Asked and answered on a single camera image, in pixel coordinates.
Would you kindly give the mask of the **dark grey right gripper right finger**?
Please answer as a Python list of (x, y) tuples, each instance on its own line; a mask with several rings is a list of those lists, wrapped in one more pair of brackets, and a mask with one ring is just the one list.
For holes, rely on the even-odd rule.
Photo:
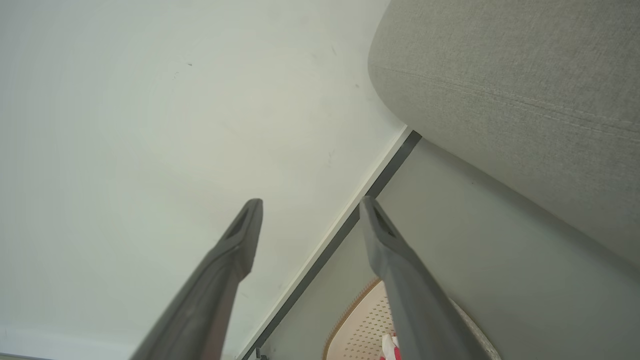
[(404, 240), (377, 199), (364, 196), (359, 220), (370, 268), (382, 280), (404, 360), (487, 360), (489, 354)]

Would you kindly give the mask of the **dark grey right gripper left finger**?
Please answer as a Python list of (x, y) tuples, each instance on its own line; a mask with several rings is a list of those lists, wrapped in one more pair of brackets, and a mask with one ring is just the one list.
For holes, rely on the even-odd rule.
[(238, 285), (252, 270), (263, 201), (243, 205), (133, 353), (133, 360), (219, 360)]

